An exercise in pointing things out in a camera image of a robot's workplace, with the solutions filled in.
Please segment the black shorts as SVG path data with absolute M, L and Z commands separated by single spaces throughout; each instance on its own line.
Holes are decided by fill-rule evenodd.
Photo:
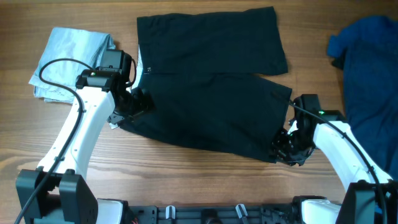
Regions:
M 273 7 L 139 17 L 137 36 L 139 87 L 155 108 L 123 130 L 275 162 L 292 90 L 269 80 L 288 71 Z

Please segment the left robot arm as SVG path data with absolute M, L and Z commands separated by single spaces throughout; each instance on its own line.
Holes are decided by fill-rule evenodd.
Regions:
M 137 223 L 125 200 L 93 195 L 86 175 L 102 126 L 132 123 L 154 109 L 150 94 L 133 88 L 134 59 L 122 50 L 106 50 L 100 65 L 86 66 L 75 86 L 75 97 L 53 146 L 34 170 L 16 179 L 21 211 L 16 223 Z

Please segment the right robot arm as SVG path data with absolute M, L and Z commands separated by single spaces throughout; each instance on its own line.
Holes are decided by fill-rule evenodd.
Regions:
M 383 171 L 354 137 L 339 111 L 322 110 L 317 95 L 287 100 L 294 108 L 290 129 L 272 142 L 277 161 L 303 163 L 319 149 L 338 174 L 345 197 L 335 204 L 324 197 L 295 197 L 290 220 L 297 223 L 397 223 L 397 181 Z

